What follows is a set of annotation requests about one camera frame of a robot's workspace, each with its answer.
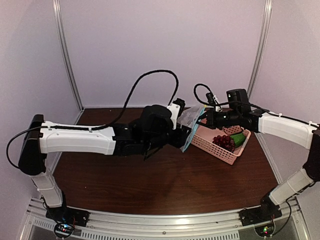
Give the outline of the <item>clear zip top bag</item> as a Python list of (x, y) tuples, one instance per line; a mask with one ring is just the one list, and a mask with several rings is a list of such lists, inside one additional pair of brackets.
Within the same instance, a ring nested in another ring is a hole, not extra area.
[(178, 123), (184, 130), (187, 130), (186, 140), (184, 145), (180, 148), (184, 153), (188, 147), (190, 146), (194, 135), (199, 127), (197, 124), (199, 117), (205, 112), (205, 106), (200, 104), (196, 106), (192, 106), (186, 110), (184, 110), (181, 116), (178, 118)]

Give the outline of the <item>dark red grape bunch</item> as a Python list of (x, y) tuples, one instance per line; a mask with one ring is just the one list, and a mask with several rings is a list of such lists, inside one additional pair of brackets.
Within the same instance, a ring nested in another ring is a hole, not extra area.
[(215, 136), (212, 143), (232, 153), (235, 150), (234, 141), (230, 138), (230, 135)]

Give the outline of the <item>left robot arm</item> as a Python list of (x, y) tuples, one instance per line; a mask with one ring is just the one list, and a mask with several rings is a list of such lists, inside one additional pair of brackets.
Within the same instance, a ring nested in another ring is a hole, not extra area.
[(56, 152), (95, 153), (107, 156), (150, 156), (150, 151), (165, 145), (182, 148), (192, 129), (178, 122), (183, 107), (171, 103), (146, 106), (140, 117), (130, 123), (107, 125), (64, 125), (33, 117), (25, 132), (18, 168), (30, 176), (46, 207), (61, 222), (72, 218), (66, 198), (47, 169), (47, 154)]

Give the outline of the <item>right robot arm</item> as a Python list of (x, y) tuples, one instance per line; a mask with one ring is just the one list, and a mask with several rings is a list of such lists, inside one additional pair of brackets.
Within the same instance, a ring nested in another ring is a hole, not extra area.
[(216, 111), (219, 106), (211, 92), (206, 94), (210, 109), (197, 123), (209, 129), (240, 126), (255, 133), (267, 134), (298, 144), (309, 151), (301, 169), (268, 192), (256, 210), (259, 220), (266, 221), (278, 211), (279, 205), (302, 193), (320, 180), (320, 126), (292, 117), (273, 113), (249, 102), (243, 88), (227, 91), (227, 111)]

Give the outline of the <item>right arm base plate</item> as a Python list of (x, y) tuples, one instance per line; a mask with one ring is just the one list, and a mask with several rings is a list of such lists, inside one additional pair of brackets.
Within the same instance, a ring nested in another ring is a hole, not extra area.
[(282, 211), (279, 206), (268, 208), (265, 205), (243, 208), (239, 212), (239, 219), (242, 226), (256, 225), (264, 222), (271, 222), (282, 216)]

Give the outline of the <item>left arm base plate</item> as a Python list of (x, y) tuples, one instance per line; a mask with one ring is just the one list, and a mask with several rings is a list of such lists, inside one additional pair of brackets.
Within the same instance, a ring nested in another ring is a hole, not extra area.
[(67, 207), (49, 207), (46, 203), (43, 204), (46, 209), (46, 217), (54, 220), (56, 223), (68, 224), (71, 226), (86, 227), (90, 213), (86, 210)]

